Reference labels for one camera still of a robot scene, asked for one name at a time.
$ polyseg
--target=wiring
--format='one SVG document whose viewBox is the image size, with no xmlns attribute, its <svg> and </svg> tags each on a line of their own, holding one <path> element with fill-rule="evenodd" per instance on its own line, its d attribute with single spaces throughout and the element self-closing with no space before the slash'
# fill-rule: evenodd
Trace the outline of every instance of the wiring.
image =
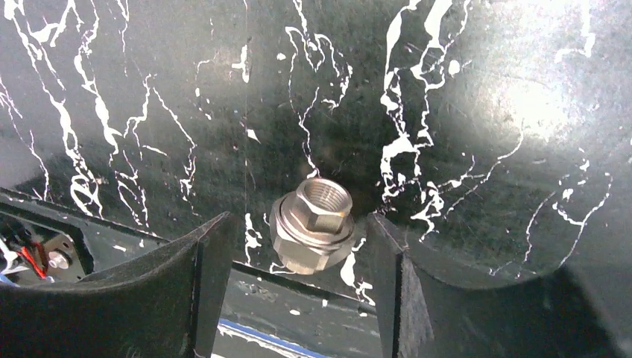
<svg viewBox="0 0 632 358">
<path fill-rule="evenodd" d="M 46 278 L 46 273 L 44 272 L 44 270 L 42 270 L 38 265 L 37 262 L 35 262 L 35 259 L 33 258 L 33 255 L 31 255 L 30 252 L 28 252 L 28 249 L 25 247 L 22 247 L 20 249 L 19 255 L 26 260 L 28 263 L 31 264 L 33 270 L 35 271 L 35 273 L 37 274 L 37 276 L 39 278 Z"/>
</svg>

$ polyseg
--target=pipe union fitting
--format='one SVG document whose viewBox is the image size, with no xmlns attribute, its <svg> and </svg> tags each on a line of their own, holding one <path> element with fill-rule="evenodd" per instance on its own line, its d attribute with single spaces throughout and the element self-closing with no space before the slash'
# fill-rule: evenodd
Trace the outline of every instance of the pipe union fitting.
<svg viewBox="0 0 632 358">
<path fill-rule="evenodd" d="M 311 178 L 274 202 L 270 232 L 279 259 L 298 274 L 323 271 L 356 243 L 351 195 L 331 180 Z"/>
</svg>

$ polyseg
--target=blue stripe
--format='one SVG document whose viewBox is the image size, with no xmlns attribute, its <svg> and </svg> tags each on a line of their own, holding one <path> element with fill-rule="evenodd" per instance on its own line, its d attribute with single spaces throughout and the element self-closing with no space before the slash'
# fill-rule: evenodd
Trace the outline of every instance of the blue stripe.
<svg viewBox="0 0 632 358">
<path fill-rule="evenodd" d="M 266 342 L 269 342 L 269 343 L 274 344 L 276 346 L 285 348 L 288 351 L 292 351 L 293 353 L 302 354 L 302 355 L 304 355 L 305 357 L 308 357 L 308 358 L 328 358 L 327 356 L 324 356 L 322 354 L 318 354 L 318 353 L 309 351 L 309 350 L 307 350 L 307 349 L 305 349 L 303 347 L 300 347 L 299 345 L 295 345 L 293 343 L 284 341 L 282 339 L 278 339 L 277 337 L 269 336 L 268 334 L 259 332 L 258 330 L 254 330 L 252 328 L 242 326 L 240 324 L 237 324 L 237 323 L 232 322 L 232 321 L 228 321 L 228 320 L 223 319 L 223 318 L 220 318 L 219 324 L 222 324 L 222 325 L 224 325 L 226 327 L 230 327 L 230 328 L 232 328 L 234 330 L 237 330 L 237 331 L 240 331 L 242 333 L 246 333 L 249 336 L 253 336 L 253 337 L 256 337 L 258 339 L 261 339 L 262 341 L 266 341 Z"/>
<path fill-rule="evenodd" d="M 13 283 L 12 280 L 9 280 L 9 277 L 4 276 L 3 274 L 0 274 L 0 282 L 6 283 L 7 285 L 11 285 L 11 286 L 18 286 L 15 283 Z"/>
</svg>

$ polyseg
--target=black painted surface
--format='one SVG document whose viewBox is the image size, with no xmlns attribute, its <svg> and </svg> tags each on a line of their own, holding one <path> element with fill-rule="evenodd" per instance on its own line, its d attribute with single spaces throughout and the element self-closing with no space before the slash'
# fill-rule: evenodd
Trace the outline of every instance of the black painted surface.
<svg viewBox="0 0 632 358">
<path fill-rule="evenodd" d="M 314 174 L 489 274 L 629 260 L 623 1 L 17 5 L 4 188 L 167 239 L 229 210 L 273 272 L 266 213 Z M 370 301 L 368 260 L 291 277 Z"/>
</svg>

